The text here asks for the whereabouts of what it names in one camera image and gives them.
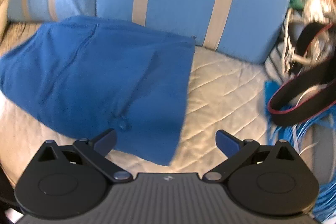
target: fur blanket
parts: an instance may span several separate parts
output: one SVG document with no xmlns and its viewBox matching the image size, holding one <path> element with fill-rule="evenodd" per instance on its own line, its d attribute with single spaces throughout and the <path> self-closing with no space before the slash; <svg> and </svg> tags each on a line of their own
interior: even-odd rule
<svg viewBox="0 0 336 224">
<path fill-rule="evenodd" d="M 0 56 L 33 35 L 38 23 L 10 23 L 7 20 L 8 0 L 0 0 Z"/>
</svg>

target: quilted white mattress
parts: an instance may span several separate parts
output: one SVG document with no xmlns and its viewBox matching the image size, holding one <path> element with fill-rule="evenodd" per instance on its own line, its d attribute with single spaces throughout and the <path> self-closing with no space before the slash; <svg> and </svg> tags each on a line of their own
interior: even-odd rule
<svg viewBox="0 0 336 224">
<path fill-rule="evenodd" d="M 108 159 L 138 172 L 198 172 L 203 175 L 226 157 L 216 148 L 215 133 L 224 129 L 240 139 L 265 143 L 263 66 L 251 65 L 196 47 L 189 79 L 188 108 L 180 143 L 169 166 L 111 151 Z M 67 145 L 72 139 L 47 128 L 0 93 L 0 161 L 15 184 L 43 141 Z"/>
</svg>

